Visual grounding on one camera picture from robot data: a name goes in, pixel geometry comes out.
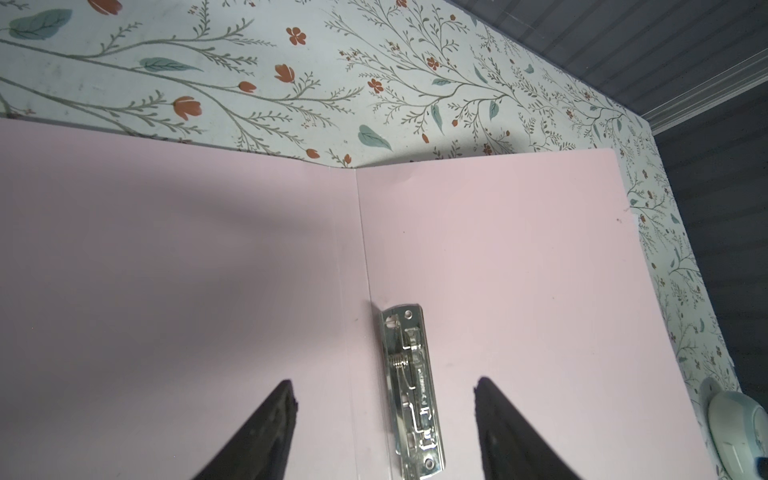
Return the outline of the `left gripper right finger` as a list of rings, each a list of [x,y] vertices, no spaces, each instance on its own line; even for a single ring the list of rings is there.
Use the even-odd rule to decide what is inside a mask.
[[[491,379],[482,377],[474,393],[485,479],[579,479]]]

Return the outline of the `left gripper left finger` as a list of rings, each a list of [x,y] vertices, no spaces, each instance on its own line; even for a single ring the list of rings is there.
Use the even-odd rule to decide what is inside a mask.
[[[292,382],[281,381],[194,480],[283,480],[296,426]]]

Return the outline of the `pink file folder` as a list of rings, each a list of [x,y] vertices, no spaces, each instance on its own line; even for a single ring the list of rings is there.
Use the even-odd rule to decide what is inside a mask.
[[[1,124],[1,475],[188,479],[282,380],[290,479],[394,479],[378,315],[447,479],[491,379],[585,479],[712,479],[610,150],[356,170]]]

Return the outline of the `metal folder clip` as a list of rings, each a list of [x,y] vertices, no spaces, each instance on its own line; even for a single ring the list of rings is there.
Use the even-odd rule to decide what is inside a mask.
[[[444,471],[445,457],[421,306],[383,311],[380,333],[401,475],[430,479]]]

